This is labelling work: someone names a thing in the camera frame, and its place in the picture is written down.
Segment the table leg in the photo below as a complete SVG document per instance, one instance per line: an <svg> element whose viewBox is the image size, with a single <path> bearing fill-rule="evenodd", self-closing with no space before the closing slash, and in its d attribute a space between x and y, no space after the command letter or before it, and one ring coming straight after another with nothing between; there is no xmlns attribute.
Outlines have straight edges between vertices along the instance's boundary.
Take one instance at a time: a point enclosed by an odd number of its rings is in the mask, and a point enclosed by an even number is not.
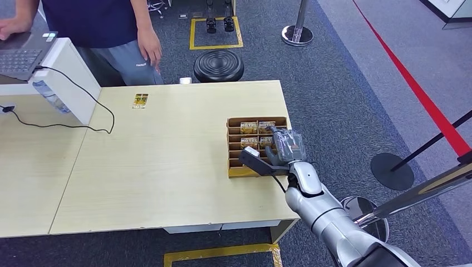
<svg viewBox="0 0 472 267"><path fill-rule="evenodd" d="M279 225L271 227L272 244L279 240L292 228L299 219L282 220Z"/></svg>

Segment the laptop keyboard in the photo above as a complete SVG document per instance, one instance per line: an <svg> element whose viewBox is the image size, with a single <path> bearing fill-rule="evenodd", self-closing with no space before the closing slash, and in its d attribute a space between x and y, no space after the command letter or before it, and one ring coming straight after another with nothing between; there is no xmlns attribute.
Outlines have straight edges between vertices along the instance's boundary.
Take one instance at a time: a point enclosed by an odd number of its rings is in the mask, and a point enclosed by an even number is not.
<svg viewBox="0 0 472 267"><path fill-rule="evenodd" d="M42 50L0 50L0 73L26 72Z"/></svg>

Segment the person's arm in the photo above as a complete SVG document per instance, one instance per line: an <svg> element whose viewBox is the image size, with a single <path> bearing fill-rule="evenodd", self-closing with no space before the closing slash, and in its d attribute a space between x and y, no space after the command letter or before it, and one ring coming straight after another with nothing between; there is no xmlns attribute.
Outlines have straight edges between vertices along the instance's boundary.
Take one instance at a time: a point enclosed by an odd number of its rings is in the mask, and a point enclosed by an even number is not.
<svg viewBox="0 0 472 267"><path fill-rule="evenodd" d="M159 38L153 29L149 17L146 0L130 0L136 17L137 43L144 60L150 60L151 65L158 68L161 61L162 48Z"/></svg>
<svg viewBox="0 0 472 267"><path fill-rule="evenodd" d="M40 0L16 0L16 16L0 19L0 39L6 40L12 33L27 32L33 26Z"/></svg>

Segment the stanchion base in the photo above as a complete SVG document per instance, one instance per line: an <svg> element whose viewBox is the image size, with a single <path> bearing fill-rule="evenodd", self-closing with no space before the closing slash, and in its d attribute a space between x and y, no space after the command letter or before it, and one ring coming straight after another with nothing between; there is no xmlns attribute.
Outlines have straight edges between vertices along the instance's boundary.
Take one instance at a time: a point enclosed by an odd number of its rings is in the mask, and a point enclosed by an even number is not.
<svg viewBox="0 0 472 267"><path fill-rule="evenodd" d="M341 200L341 205L352 220L369 213L372 209L377 207L374 202L360 196L347 197ZM389 239L390 229L387 219L373 222L372 224L364 226L362 229L383 242L387 242Z"/></svg>
<svg viewBox="0 0 472 267"><path fill-rule="evenodd" d="M282 30L282 40L285 43L291 46L306 46L313 40L313 33L308 28L303 27L302 35L300 36L300 41L292 41L294 30L295 25L287 26Z"/></svg>
<svg viewBox="0 0 472 267"><path fill-rule="evenodd" d="M407 190L415 181L411 167L405 164L396 171L390 171L400 161L402 158L397 155L380 153L372 158L370 169L375 179L384 186L397 191Z"/></svg>

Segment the water bottle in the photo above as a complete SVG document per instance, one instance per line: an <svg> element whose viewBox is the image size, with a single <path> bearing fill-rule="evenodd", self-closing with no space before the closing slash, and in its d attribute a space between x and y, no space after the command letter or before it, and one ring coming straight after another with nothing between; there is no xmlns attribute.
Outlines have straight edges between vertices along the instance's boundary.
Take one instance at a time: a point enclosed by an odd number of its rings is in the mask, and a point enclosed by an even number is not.
<svg viewBox="0 0 472 267"><path fill-rule="evenodd" d="M49 86L47 86L45 81L33 82L33 87L60 113L64 114L71 112L66 104L64 104L49 88Z"/></svg>

